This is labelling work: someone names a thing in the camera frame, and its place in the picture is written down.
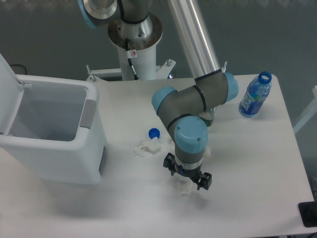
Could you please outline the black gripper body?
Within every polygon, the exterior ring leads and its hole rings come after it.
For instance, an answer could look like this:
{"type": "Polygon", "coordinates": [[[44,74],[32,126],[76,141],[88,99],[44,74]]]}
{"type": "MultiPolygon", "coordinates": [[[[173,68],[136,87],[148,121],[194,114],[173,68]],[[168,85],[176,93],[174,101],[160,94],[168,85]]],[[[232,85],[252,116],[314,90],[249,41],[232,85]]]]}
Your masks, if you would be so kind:
{"type": "Polygon", "coordinates": [[[189,178],[192,182],[198,183],[202,177],[201,165],[195,169],[185,169],[183,166],[174,163],[175,172],[183,177],[189,178]]]}

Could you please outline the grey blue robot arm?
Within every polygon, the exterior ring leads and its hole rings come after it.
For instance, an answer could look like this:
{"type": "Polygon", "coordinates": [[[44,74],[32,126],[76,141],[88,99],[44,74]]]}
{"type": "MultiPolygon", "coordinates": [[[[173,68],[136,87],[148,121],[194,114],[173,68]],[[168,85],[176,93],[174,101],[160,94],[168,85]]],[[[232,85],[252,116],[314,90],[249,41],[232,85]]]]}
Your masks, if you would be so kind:
{"type": "MultiPolygon", "coordinates": [[[[167,64],[156,66],[162,24],[150,13],[148,1],[80,0],[78,5],[90,27],[108,25],[123,80],[168,77],[167,64]]],[[[175,144],[175,153],[166,156],[163,166],[172,174],[189,178],[198,188],[208,189],[212,176],[201,171],[208,141],[203,115],[234,99],[238,83],[232,74],[221,69],[197,1],[170,0],[168,7],[195,83],[181,91],[163,87],[153,94],[152,106],[175,144]]]]}

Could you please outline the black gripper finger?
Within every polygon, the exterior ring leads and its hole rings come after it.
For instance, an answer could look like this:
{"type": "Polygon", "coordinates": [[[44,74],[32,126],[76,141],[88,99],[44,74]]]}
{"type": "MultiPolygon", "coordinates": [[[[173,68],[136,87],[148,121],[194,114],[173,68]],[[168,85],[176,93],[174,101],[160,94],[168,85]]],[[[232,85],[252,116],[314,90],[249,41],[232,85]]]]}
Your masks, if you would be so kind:
{"type": "Polygon", "coordinates": [[[197,190],[205,189],[208,190],[212,183],[212,175],[210,173],[199,172],[194,178],[195,184],[197,185],[197,190]]]}
{"type": "Polygon", "coordinates": [[[168,153],[163,161],[163,167],[167,168],[170,171],[171,176],[174,176],[176,173],[175,168],[175,156],[171,153],[168,153]]]}

